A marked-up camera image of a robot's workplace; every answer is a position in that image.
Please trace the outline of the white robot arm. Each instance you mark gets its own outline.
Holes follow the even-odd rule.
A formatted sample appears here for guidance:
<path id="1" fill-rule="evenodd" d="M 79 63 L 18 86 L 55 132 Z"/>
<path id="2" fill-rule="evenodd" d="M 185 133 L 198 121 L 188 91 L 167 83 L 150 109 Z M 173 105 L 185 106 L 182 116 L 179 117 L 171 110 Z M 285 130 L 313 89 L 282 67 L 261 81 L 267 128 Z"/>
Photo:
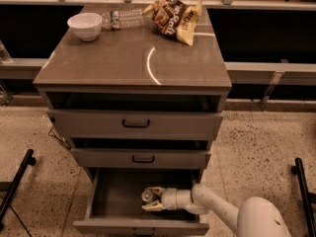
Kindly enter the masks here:
<path id="1" fill-rule="evenodd" d="M 190 190 L 146 188 L 141 199 L 145 211 L 183 209 L 195 215 L 213 211 L 237 237 L 291 237 L 278 209 L 262 197 L 249 197 L 236 207 L 206 185 L 195 184 Z"/>

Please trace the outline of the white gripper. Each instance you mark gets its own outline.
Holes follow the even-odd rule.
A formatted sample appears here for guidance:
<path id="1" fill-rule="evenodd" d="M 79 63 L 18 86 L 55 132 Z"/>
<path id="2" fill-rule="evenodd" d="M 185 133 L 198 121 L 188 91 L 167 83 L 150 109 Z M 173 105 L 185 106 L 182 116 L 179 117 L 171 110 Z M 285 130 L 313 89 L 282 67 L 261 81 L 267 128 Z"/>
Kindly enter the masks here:
<path id="1" fill-rule="evenodd" d="M 167 210 L 176 210 L 177 209 L 177 190 L 174 188 L 162 188 L 162 187 L 150 187 L 149 191 L 153 198 L 161 198 L 155 200 L 149 204 L 143 205 L 142 209 L 145 211 L 162 211 L 163 209 Z"/>

